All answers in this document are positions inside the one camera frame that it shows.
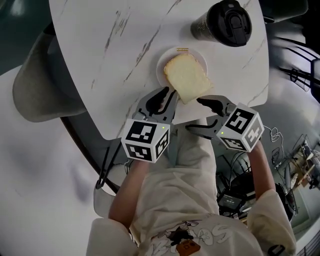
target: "travel mug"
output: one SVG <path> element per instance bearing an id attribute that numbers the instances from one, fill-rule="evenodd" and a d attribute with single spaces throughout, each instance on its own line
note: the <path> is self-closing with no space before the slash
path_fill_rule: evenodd
<path id="1" fill-rule="evenodd" d="M 226 46 L 245 46 L 252 25 L 249 14 L 236 0 L 222 0 L 191 24 L 191 33 L 198 40 L 220 42 Z"/>

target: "marble surface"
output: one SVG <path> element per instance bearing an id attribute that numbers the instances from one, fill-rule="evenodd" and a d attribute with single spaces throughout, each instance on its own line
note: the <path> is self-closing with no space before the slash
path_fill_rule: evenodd
<path id="1" fill-rule="evenodd" d="M 239 0 L 250 15 L 246 46 L 198 41 L 191 23 L 218 0 L 50 0 L 57 39 L 75 86 L 101 135 L 121 137 L 127 118 L 144 95 L 159 88 L 156 66 L 172 47 L 193 48 L 208 66 L 214 88 L 235 104 L 264 104 L 269 57 L 258 0 Z M 196 100 L 179 101 L 174 124 L 213 113 Z"/>

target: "white cube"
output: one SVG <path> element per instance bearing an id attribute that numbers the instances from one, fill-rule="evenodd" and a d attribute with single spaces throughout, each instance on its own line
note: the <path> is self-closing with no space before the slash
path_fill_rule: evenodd
<path id="1" fill-rule="evenodd" d="M 170 142 L 170 125 L 127 119 L 121 143 L 126 156 L 155 163 Z"/>
<path id="2" fill-rule="evenodd" d="M 251 152 L 264 130 L 259 113 L 239 103 L 216 135 L 228 149 Z"/>

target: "white plate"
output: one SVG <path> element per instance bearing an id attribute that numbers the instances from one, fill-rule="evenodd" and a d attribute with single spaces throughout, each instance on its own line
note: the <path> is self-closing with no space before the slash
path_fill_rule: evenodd
<path id="1" fill-rule="evenodd" d="M 167 50 L 159 59 L 156 65 L 156 77 L 162 87 L 169 86 L 171 87 L 170 83 L 168 82 L 166 75 L 164 73 L 164 69 L 166 64 L 173 59 L 174 57 L 180 54 L 192 54 L 194 58 L 200 63 L 203 68 L 203 71 L 206 75 L 208 75 L 208 67 L 205 58 L 195 49 L 192 48 L 183 48 L 183 47 L 173 47 Z"/>

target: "white bread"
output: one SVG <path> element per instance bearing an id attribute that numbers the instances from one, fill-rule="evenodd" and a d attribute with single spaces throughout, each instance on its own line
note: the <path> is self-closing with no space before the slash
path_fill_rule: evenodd
<path id="1" fill-rule="evenodd" d="M 184 104 L 202 96 L 213 87 L 201 64 L 190 53 L 171 59 L 164 67 L 164 74 Z"/>

